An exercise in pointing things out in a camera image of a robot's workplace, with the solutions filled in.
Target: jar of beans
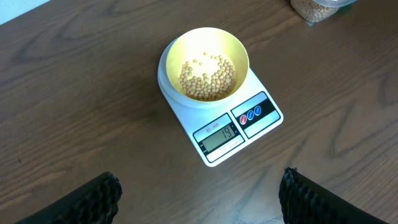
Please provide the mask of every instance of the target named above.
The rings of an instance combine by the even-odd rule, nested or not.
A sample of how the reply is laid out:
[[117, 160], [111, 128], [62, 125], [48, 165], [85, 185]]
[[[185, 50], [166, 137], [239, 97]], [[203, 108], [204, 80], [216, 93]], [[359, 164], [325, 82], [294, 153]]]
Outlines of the jar of beans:
[[355, 0], [290, 0], [292, 7], [308, 22], [320, 22], [340, 7], [351, 4]]

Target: digital kitchen scale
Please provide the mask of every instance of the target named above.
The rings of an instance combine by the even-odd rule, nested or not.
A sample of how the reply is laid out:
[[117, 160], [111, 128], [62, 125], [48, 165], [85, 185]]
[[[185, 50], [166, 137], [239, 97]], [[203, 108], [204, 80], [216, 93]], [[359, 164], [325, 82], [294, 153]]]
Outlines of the digital kitchen scale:
[[206, 165], [217, 166], [283, 122], [280, 109], [251, 69], [228, 101], [201, 104], [182, 96], [166, 74], [173, 43], [160, 58], [159, 86]]

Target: red button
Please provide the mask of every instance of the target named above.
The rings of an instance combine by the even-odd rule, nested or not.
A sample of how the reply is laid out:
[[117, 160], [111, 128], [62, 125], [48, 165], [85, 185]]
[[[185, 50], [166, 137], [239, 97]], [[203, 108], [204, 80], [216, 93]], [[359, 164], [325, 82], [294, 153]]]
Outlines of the red button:
[[240, 120], [241, 124], [244, 125], [248, 121], [248, 118], [244, 114], [244, 115], [241, 116], [241, 118], [239, 120]]

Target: yellow bowl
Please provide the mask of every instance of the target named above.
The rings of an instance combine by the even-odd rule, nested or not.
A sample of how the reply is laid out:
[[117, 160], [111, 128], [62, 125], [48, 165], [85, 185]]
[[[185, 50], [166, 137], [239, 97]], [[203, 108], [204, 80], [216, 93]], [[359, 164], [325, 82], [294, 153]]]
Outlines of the yellow bowl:
[[[200, 101], [190, 98], [183, 92], [180, 78], [182, 64], [189, 62], [193, 67], [194, 76], [202, 77], [207, 73], [209, 77], [220, 69], [219, 60], [211, 59], [211, 56], [222, 55], [232, 63], [236, 71], [232, 90], [213, 101]], [[249, 71], [249, 57], [243, 44], [232, 34], [221, 29], [204, 27], [191, 30], [180, 36], [171, 46], [166, 59], [166, 72], [173, 87], [183, 96], [200, 103], [214, 103], [225, 100], [233, 95], [243, 84]]]

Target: wood grain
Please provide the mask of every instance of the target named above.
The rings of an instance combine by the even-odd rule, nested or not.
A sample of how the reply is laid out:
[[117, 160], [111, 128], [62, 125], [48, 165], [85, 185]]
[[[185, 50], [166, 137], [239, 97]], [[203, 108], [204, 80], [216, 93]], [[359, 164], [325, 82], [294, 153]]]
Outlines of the wood grain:
[[[398, 223], [397, 1], [308, 26], [288, 1], [53, 0], [0, 26], [0, 220], [104, 171], [115, 223], [282, 223], [286, 166]], [[211, 169], [157, 85], [163, 49], [197, 27], [246, 46], [282, 126]]]

